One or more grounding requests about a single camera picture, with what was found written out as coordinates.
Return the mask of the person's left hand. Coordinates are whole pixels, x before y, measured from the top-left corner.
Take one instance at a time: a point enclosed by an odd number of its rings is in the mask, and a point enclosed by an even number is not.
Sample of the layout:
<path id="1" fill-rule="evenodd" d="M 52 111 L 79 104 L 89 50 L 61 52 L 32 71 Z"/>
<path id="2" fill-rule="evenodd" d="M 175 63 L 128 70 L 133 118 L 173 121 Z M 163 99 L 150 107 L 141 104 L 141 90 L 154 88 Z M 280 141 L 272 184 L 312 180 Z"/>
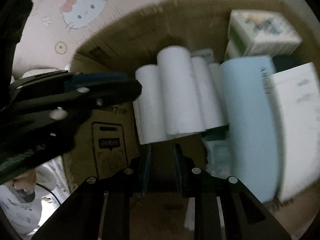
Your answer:
<path id="1" fill-rule="evenodd" d="M 36 185 L 36 171 L 32 169 L 19 175 L 13 180 L 13 185 L 16 190 L 33 190 Z"/>

